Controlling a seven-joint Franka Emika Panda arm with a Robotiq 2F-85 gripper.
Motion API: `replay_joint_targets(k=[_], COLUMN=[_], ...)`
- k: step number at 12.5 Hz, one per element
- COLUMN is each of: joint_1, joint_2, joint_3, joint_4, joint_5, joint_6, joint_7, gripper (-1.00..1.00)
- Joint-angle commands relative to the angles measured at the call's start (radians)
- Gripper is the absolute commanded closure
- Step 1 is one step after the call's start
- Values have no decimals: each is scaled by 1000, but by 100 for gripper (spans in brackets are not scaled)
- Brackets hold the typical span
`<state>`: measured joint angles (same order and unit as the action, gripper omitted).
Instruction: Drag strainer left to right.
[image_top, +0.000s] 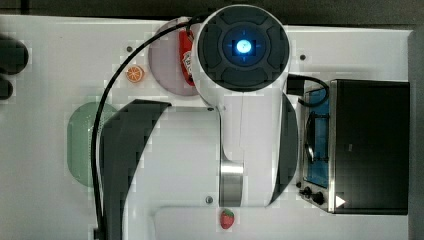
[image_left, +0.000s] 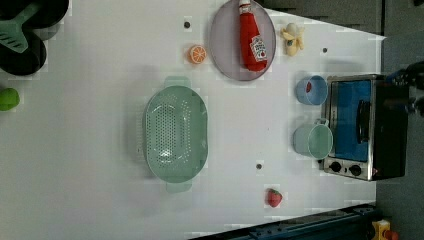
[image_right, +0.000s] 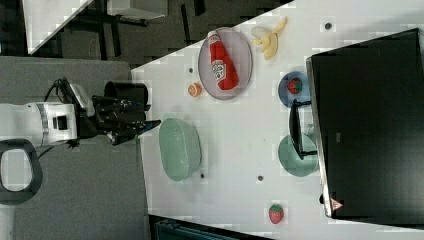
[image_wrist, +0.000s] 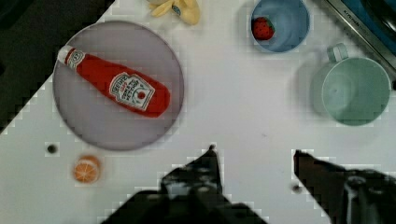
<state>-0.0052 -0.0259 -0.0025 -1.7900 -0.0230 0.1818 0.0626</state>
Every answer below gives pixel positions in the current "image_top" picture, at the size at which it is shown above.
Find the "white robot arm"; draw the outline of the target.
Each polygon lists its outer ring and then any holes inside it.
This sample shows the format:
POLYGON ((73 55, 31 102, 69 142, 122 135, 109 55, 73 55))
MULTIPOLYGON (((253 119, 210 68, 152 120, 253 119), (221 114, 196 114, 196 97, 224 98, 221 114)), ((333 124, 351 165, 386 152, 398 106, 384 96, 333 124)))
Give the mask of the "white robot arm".
POLYGON ((269 12, 231 5, 203 20, 191 70, 204 106, 136 99, 103 127, 105 240, 155 240, 164 208, 270 205, 297 163, 289 68, 286 29, 269 12))

